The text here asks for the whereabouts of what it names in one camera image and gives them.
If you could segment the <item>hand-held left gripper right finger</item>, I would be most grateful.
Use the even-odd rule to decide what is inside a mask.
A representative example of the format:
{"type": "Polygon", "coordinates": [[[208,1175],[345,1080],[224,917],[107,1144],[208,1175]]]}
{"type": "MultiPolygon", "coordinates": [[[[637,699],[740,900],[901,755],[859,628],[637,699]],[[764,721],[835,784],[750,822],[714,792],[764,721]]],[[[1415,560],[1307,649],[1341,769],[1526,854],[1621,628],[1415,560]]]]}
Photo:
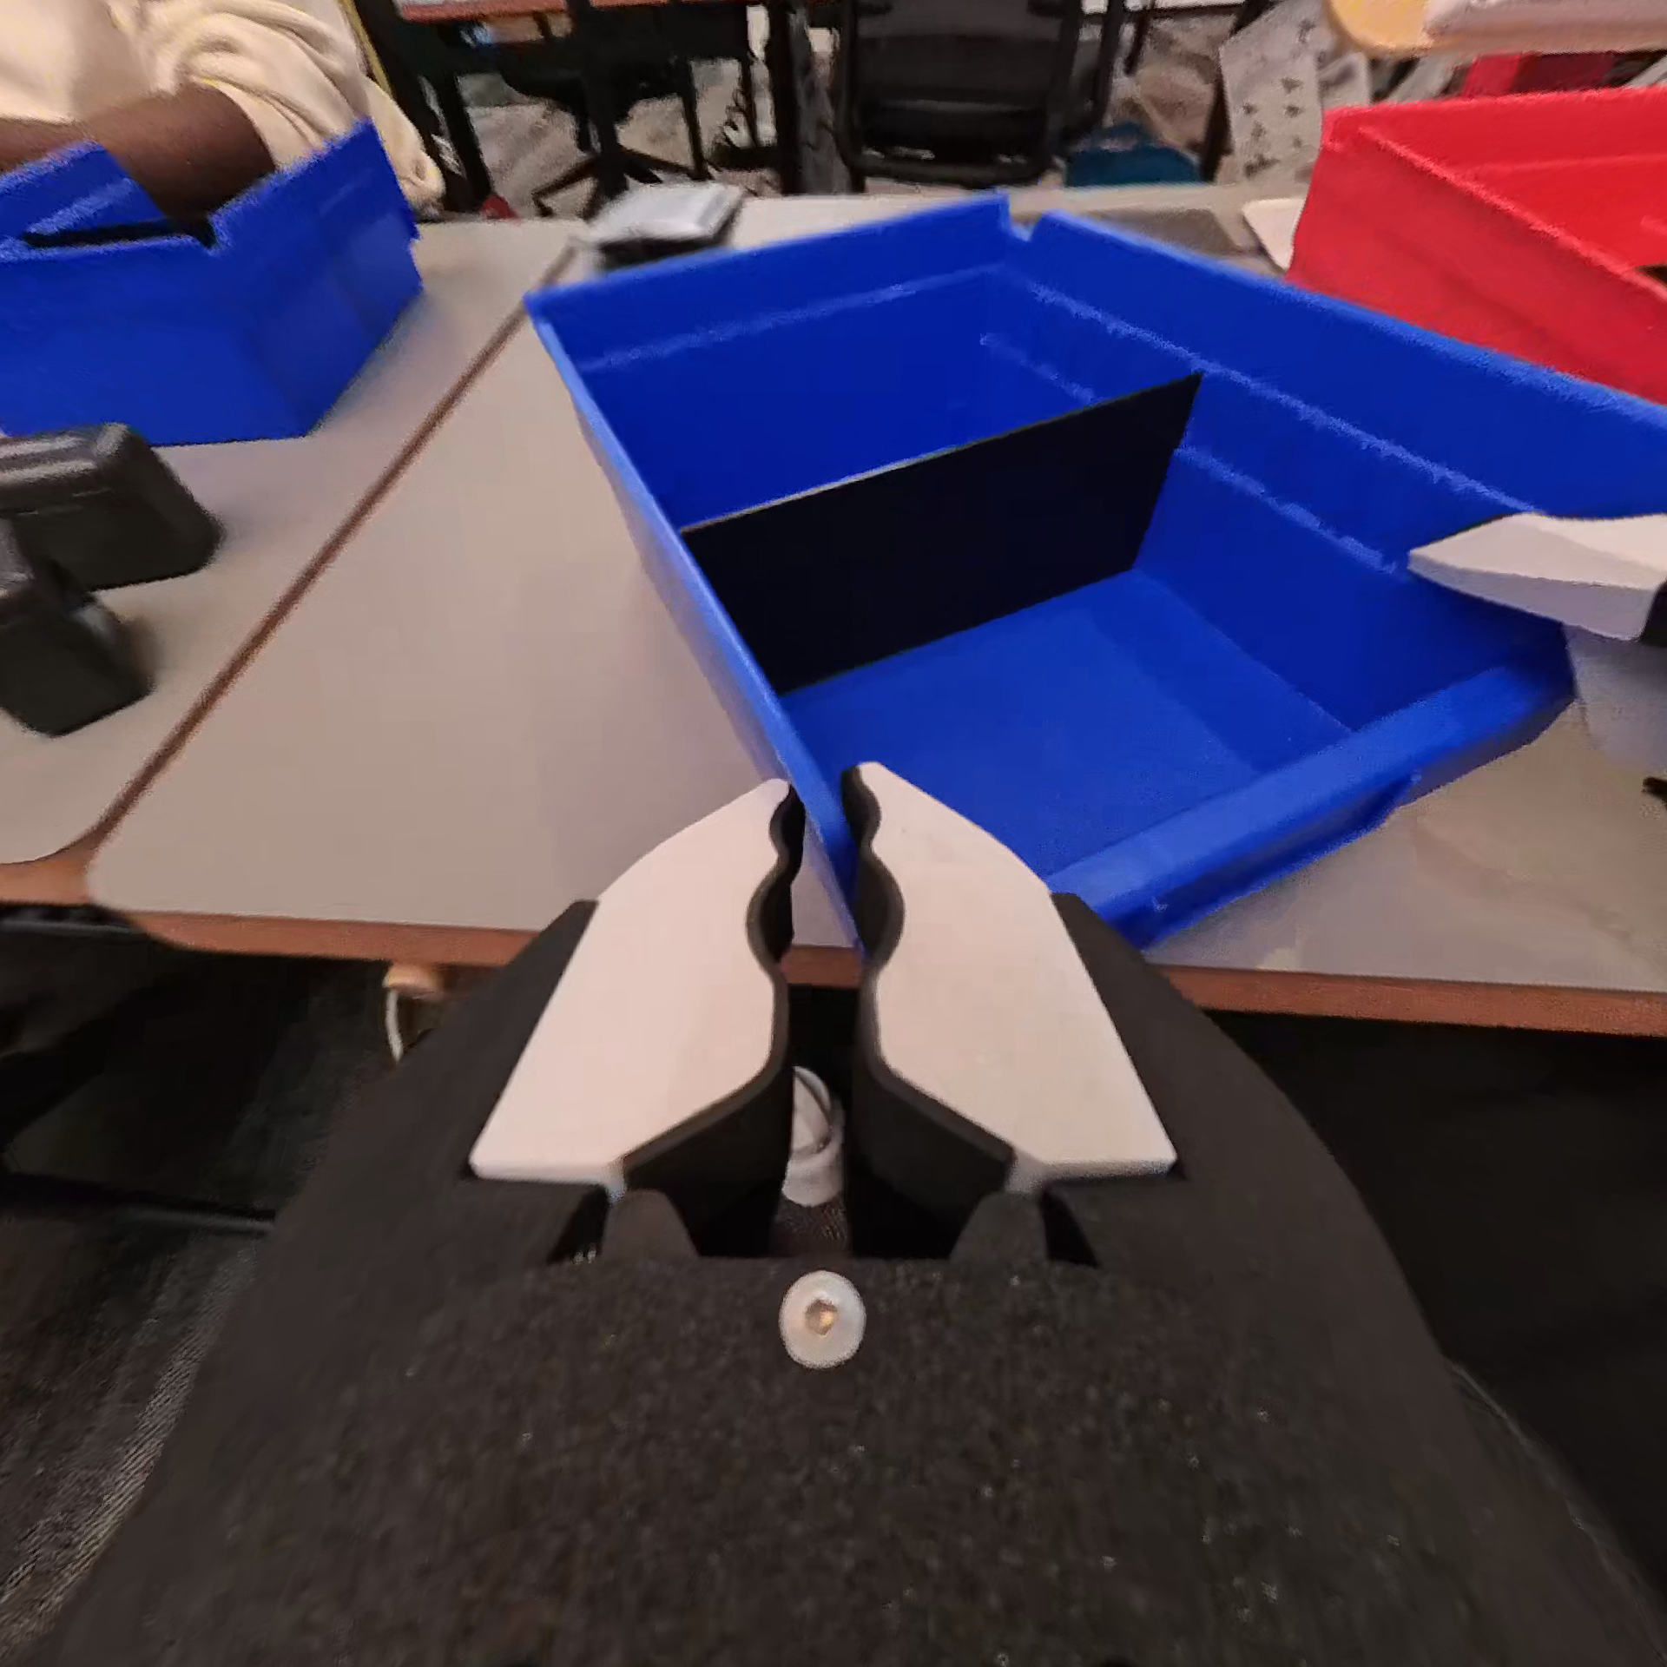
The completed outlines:
{"type": "Polygon", "coordinates": [[[865,1165],[897,1193],[1166,1175],[1174,1144],[1049,888],[885,765],[851,767],[843,806],[865,1165]]]}

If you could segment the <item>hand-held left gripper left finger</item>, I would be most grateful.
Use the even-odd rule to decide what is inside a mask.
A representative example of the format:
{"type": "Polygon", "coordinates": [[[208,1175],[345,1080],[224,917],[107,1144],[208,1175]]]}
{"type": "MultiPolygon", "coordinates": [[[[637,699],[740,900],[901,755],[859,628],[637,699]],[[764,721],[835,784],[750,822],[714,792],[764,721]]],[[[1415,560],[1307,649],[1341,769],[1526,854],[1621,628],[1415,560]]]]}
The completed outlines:
{"type": "Polygon", "coordinates": [[[750,1193],[791,1126],[799,794],[770,778],[593,904],[468,1165],[482,1181],[750,1193]]]}

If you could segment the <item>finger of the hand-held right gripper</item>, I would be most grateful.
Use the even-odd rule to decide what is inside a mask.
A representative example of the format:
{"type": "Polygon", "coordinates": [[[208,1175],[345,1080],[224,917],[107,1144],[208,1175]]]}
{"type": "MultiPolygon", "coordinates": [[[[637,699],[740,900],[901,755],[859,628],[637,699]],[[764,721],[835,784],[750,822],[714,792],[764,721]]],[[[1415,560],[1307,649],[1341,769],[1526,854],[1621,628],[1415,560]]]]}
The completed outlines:
{"type": "Polygon", "coordinates": [[[1508,515],[1409,552],[1448,592],[1553,622],[1609,761],[1665,780],[1665,515],[1508,515]]]}

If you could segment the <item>blue storage bin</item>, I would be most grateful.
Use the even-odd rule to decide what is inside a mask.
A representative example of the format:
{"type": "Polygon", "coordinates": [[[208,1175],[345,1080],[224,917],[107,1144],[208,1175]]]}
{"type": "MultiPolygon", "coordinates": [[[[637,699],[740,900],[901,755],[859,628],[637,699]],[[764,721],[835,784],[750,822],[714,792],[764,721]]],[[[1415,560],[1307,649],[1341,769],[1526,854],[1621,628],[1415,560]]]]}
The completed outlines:
{"type": "Polygon", "coordinates": [[[93,143],[4,179],[4,435],[127,425],[154,447],[297,439],[422,290],[367,122],[178,219],[93,143]]]}
{"type": "Polygon", "coordinates": [[[1151,945],[1536,739],[1551,622],[1415,576],[1663,511],[1663,407],[998,197],[533,292],[666,612],[851,900],[885,765],[1151,945]],[[680,530],[1202,376],[1135,566],[793,695],[680,530]]]}

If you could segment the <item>red storage bin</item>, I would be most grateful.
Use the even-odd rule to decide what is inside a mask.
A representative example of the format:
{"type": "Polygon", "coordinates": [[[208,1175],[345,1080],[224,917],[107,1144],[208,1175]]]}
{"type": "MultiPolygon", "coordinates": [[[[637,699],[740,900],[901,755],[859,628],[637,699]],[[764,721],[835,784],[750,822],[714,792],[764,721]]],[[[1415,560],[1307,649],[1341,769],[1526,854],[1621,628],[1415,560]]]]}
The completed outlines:
{"type": "Polygon", "coordinates": [[[1665,90],[1333,112],[1288,276],[1665,405],[1665,90]]]}

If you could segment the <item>white shoe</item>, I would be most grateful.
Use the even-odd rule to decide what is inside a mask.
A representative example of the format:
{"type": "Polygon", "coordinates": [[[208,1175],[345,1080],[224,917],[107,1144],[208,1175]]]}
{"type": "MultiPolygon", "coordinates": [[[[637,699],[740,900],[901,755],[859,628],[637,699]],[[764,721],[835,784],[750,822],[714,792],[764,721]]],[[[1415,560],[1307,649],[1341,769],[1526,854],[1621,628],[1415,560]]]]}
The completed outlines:
{"type": "Polygon", "coordinates": [[[781,1199],[819,1211],[843,1197],[845,1112],[819,1074],[793,1068],[791,1132],[781,1199]]]}

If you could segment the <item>black bin divider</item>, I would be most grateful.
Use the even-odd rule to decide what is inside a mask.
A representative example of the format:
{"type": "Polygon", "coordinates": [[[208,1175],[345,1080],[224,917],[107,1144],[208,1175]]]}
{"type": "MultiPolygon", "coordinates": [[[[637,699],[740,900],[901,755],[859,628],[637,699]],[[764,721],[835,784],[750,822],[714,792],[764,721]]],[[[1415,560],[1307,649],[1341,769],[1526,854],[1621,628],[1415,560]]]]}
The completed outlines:
{"type": "Polygon", "coordinates": [[[778,695],[1131,570],[1198,372],[680,530],[778,695]]]}

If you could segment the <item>printed paper sheet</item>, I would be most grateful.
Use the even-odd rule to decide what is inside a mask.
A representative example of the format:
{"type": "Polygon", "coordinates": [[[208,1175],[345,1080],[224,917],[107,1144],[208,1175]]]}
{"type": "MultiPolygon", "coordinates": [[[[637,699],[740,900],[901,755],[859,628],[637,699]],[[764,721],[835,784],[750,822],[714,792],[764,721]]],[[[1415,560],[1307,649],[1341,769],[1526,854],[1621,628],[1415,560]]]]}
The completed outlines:
{"type": "Polygon", "coordinates": [[[1371,102],[1371,64],[1333,30],[1325,5],[1280,3],[1218,52],[1234,177],[1301,185],[1319,159],[1323,118],[1371,102]]]}

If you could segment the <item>blue plastic container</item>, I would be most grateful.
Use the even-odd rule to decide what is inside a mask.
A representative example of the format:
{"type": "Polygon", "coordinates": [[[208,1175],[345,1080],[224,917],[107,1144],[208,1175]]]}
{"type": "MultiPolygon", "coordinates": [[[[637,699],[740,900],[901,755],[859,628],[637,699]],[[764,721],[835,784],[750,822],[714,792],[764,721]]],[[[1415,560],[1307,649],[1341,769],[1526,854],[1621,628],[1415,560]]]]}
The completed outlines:
{"type": "Polygon", "coordinates": [[[1117,122],[1077,139],[1063,157],[1069,191],[1139,189],[1200,183],[1192,155],[1157,139],[1137,122],[1117,122]]]}

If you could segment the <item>black device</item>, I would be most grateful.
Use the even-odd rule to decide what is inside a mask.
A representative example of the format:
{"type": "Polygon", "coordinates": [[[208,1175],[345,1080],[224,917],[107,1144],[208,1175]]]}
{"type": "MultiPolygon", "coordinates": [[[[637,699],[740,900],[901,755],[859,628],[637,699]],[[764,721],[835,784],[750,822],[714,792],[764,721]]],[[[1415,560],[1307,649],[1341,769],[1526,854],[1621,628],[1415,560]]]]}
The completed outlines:
{"type": "Polygon", "coordinates": [[[109,594],[188,578],[222,522],[117,423],[2,445],[2,711],[41,739],[81,733],[154,687],[152,628],[109,594]]]}

